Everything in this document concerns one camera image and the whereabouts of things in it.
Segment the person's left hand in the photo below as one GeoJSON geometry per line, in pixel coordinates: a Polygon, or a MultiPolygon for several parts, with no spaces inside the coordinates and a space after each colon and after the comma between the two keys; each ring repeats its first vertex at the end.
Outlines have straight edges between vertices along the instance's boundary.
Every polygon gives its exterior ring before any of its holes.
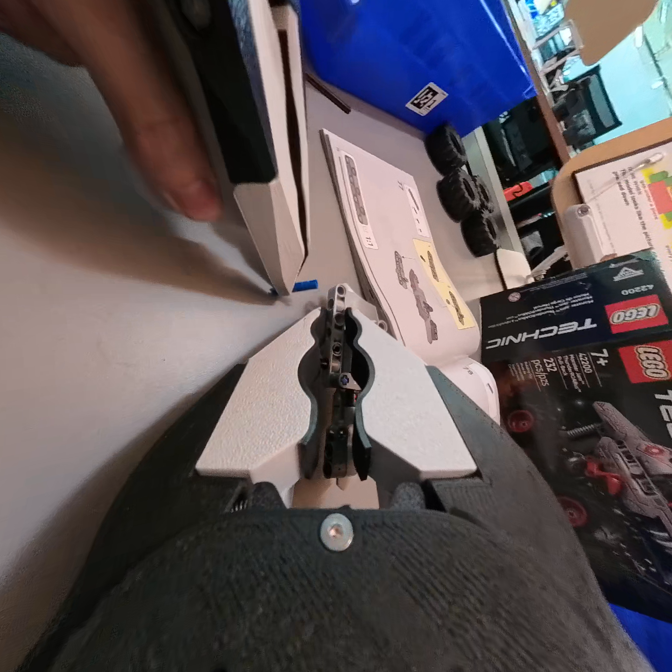
{"type": "Polygon", "coordinates": [[[136,169],[173,212],[223,212],[206,148],[135,1],[2,1],[1,32],[87,69],[136,169]]]}

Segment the white instruction booklet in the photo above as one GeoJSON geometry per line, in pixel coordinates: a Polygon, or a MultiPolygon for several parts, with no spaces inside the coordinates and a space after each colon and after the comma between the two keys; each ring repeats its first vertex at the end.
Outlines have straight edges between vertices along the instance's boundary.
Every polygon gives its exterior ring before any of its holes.
{"type": "Polygon", "coordinates": [[[441,263],[415,180],[329,130],[320,136],[364,298],[391,336],[499,424],[495,379],[475,360],[479,325],[441,263]]]}

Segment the black toy tyre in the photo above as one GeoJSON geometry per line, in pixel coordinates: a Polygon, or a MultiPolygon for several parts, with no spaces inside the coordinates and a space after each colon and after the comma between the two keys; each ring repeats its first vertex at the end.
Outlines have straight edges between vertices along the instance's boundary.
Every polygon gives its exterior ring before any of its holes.
{"type": "Polygon", "coordinates": [[[424,146],[429,160],[442,176],[466,166],[467,156],[462,137],[448,122],[435,127],[425,137],[424,146]]]}
{"type": "Polygon", "coordinates": [[[487,185],[467,167],[458,167],[436,183],[437,197],[445,213],[456,223],[466,221],[471,215],[494,214],[496,201],[487,185]]]}
{"type": "Polygon", "coordinates": [[[489,256],[501,247],[492,214],[474,210],[461,222],[460,230],[466,247],[474,257],[489,256]]]}

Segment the thin black stick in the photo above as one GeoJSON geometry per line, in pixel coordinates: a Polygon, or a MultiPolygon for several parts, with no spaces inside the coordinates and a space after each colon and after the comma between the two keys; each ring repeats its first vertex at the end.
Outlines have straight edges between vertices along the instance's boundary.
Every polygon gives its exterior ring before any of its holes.
{"type": "Polygon", "coordinates": [[[321,94],[326,100],[328,100],[332,105],[337,107],[344,114],[351,113],[351,106],[344,102],[340,97],[332,92],[327,86],[325,86],[320,80],[315,78],[309,72],[304,73],[304,79],[309,86],[315,89],[319,94],[321,94]]]}

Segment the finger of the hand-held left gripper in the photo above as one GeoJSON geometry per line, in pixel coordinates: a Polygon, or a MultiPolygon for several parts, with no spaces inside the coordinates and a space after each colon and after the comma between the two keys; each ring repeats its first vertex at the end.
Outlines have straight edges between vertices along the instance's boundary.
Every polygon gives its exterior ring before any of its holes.
{"type": "Polygon", "coordinates": [[[300,10],[296,1],[271,1],[278,35],[285,86],[288,147],[296,186],[298,225],[304,259],[310,250],[308,131],[305,80],[300,38],[300,10]]]}
{"type": "Polygon", "coordinates": [[[153,1],[156,30],[265,276],[290,294],[305,264],[271,1],[153,1]]]}

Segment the black toy set box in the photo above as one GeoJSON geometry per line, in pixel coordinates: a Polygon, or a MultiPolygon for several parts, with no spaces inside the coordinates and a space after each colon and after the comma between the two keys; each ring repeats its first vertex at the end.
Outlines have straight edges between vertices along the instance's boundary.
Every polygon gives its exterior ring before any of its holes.
{"type": "Polygon", "coordinates": [[[480,299],[500,420],[607,599],[671,622],[671,288],[651,250],[480,299]]]}

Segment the grey desk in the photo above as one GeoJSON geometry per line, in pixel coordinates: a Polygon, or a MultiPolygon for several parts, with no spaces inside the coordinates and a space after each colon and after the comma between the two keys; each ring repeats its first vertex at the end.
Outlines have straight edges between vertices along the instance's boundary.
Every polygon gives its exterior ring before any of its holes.
{"type": "Polygon", "coordinates": [[[1,670],[69,592],[111,502],[162,433],[240,359],[357,275],[322,128],[411,174],[469,307],[475,260],[442,210],[421,135],[307,87],[312,239],[274,300],[230,197],[216,224],[146,200],[88,74],[1,37],[1,670]]]}

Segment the brown cardboard flap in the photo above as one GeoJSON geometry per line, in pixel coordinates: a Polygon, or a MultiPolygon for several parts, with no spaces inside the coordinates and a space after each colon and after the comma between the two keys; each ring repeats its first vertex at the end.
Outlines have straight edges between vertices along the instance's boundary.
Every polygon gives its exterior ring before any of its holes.
{"type": "Polygon", "coordinates": [[[565,18],[581,42],[584,65],[594,65],[643,24],[658,1],[567,1],[565,18]]]}

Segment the printed instruction card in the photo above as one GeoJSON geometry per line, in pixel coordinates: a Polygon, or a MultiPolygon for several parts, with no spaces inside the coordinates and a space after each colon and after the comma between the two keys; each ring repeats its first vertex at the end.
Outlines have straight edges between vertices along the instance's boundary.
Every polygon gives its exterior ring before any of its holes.
{"type": "Polygon", "coordinates": [[[588,246],[597,261],[651,249],[671,265],[671,141],[573,175],[588,246]]]}

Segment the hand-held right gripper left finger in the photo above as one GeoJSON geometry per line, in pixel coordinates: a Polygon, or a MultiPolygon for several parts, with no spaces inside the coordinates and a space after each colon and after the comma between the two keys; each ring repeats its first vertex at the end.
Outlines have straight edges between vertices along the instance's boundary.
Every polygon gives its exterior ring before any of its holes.
{"type": "Polygon", "coordinates": [[[197,460],[198,475],[271,483],[292,506],[312,412],[299,365],[315,345],[311,329],[320,315],[311,311],[247,361],[197,460]]]}

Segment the grey toy beam assembly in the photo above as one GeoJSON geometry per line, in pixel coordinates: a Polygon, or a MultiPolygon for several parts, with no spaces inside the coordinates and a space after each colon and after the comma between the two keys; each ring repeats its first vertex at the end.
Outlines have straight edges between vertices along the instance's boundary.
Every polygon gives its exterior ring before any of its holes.
{"type": "Polygon", "coordinates": [[[321,464],[325,478],[357,476],[365,481],[372,461],[372,442],[364,429],[363,402],[374,381],[374,364],[359,345],[364,319],[386,331],[376,307],[345,284],[329,291],[320,347],[321,464]]]}

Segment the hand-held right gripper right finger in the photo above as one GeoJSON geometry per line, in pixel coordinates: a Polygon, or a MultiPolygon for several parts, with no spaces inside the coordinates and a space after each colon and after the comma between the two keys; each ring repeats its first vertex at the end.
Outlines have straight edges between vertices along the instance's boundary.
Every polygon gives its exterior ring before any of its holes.
{"type": "Polygon", "coordinates": [[[401,483],[469,478],[478,466],[423,360],[360,310],[354,345],[368,365],[360,425],[371,445],[369,481],[353,478],[344,505],[376,509],[401,483]]]}

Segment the blue plastic bin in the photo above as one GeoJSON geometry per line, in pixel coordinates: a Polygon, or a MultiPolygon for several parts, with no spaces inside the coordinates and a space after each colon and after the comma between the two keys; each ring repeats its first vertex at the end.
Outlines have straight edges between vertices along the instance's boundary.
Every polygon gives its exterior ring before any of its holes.
{"type": "Polygon", "coordinates": [[[502,1],[301,1],[316,74],[425,134],[461,136],[536,90],[502,1]]]}

